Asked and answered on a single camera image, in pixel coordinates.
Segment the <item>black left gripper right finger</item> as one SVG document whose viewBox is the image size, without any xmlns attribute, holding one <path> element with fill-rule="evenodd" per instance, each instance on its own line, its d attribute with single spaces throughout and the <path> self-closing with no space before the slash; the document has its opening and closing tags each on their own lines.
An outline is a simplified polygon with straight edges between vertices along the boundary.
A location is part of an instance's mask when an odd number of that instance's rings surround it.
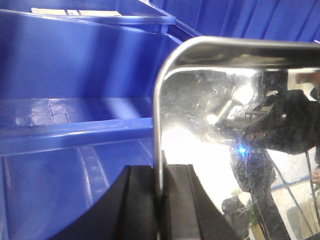
<svg viewBox="0 0 320 240">
<path fill-rule="evenodd" d="M 164 175 L 163 240 L 238 240 L 191 164 L 169 164 Z"/>
</svg>

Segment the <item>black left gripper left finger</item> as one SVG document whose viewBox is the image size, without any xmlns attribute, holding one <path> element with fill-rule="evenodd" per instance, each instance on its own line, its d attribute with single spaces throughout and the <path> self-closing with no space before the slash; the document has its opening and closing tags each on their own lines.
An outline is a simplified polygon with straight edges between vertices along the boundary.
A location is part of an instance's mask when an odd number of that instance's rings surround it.
<svg viewBox="0 0 320 240">
<path fill-rule="evenodd" d="M 107 192 L 53 240 L 154 240 L 153 169 L 125 166 Z"/>
</svg>

